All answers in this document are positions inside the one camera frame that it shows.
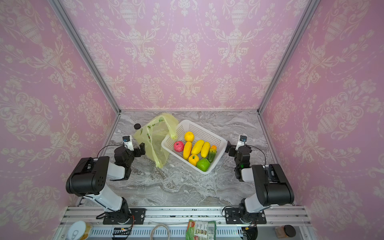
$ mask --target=floral wall pattern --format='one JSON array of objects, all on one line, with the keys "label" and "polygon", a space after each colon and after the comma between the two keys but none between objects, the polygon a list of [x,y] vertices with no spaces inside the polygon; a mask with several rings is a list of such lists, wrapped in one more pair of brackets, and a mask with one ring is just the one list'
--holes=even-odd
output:
[{"label": "floral wall pattern", "polygon": [[319,239],[383,239],[384,2],[322,0],[263,118]]},{"label": "floral wall pattern", "polygon": [[61,0],[121,109],[257,109],[308,0]]},{"label": "floral wall pattern", "polygon": [[65,182],[95,156],[116,117],[46,0],[0,1],[0,229],[51,239]]}]

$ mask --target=black cable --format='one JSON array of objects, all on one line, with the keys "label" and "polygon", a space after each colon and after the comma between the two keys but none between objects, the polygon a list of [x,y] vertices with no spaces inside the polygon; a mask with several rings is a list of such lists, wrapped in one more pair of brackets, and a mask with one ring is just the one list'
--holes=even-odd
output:
[{"label": "black cable", "polygon": [[224,209],[226,209],[227,207],[231,207],[231,208],[235,209],[235,207],[233,207],[233,206],[225,206],[225,207],[223,207],[223,210],[221,210],[221,216],[223,216],[224,218],[225,218],[225,216],[223,215],[223,212],[224,212]]},{"label": "black cable", "polygon": [[124,144],[119,144],[119,145],[107,145],[107,146],[103,147],[102,149],[100,149],[99,153],[97,153],[97,157],[99,157],[99,154],[100,154],[101,150],[103,150],[104,148],[109,147],[109,146],[124,146]]},{"label": "black cable", "polygon": [[135,217],[134,217],[134,215],[131,215],[131,218],[133,218],[132,219],[132,224],[131,224],[131,226],[129,227],[129,228],[127,228],[127,230],[125,230],[125,228],[117,228],[117,227],[115,227],[114,229],[113,229],[113,236],[112,236],[112,240],[117,240],[117,238],[115,237],[116,235],[127,235],[126,237],[125,237],[125,239],[124,240],[126,240],[127,238],[128,238],[128,236],[131,234],[131,232],[132,232],[132,228],[133,228],[133,224],[134,224],[134,222],[135,222]]},{"label": "black cable", "polygon": [[257,227],[250,228],[248,230],[245,230],[245,232],[243,232],[243,235],[247,237],[247,240],[256,240],[258,234],[259,232]]},{"label": "black cable", "polygon": [[107,216],[107,213],[103,212],[102,214],[99,214],[96,216],[96,219],[103,219]]},{"label": "black cable", "polygon": [[247,145],[247,146],[250,146],[250,147],[254,147],[256,149],[258,149],[260,152],[262,152],[264,154],[264,165],[266,165],[266,156],[265,156],[265,153],[258,147],[255,147],[255,146],[252,146],[252,145]]},{"label": "black cable", "polygon": [[244,239],[244,238],[243,238],[244,236],[246,236],[246,237],[247,237],[247,240],[250,240],[250,239],[249,239],[249,236],[248,236],[248,234],[247,234],[246,232],[243,232],[243,236],[242,236],[242,239]]},{"label": "black cable", "polygon": [[248,226],[248,228],[252,228],[252,225],[253,225],[253,221],[251,222],[251,224]]}]

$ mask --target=vent grille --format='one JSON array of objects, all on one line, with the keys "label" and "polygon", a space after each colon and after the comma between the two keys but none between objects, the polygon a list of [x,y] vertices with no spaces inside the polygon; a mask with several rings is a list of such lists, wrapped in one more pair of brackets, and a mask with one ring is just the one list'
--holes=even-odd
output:
[{"label": "vent grille", "polygon": [[[113,233],[117,234],[122,231],[114,231],[114,227],[93,227],[90,237],[112,237]],[[149,237],[153,227],[134,227],[130,236],[133,237]],[[185,237],[186,227],[169,227],[171,237]],[[167,230],[159,227],[155,230],[154,237],[167,237]],[[241,227],[216,227],[216,237],[242,237]],[[126,237],[124,235],[116,235],[115,237]]]}]

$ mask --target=barcode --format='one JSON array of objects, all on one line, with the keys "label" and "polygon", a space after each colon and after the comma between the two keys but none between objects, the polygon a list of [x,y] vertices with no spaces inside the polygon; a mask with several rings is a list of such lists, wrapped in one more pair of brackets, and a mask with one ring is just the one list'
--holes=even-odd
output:
[{"label": "barcode", "polygon": [[208,224],[208,240],[215,240],[215,225]]}]

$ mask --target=pink fruit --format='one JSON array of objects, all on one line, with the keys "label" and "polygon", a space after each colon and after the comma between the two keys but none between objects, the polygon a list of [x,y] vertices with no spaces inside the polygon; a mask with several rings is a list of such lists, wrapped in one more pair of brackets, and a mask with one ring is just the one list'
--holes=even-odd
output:
[{"label": "pink fruit", "polygon": [[175,142],[173,148],[176,152],[182,152],[184,150],[184,143],[182,141]]}]

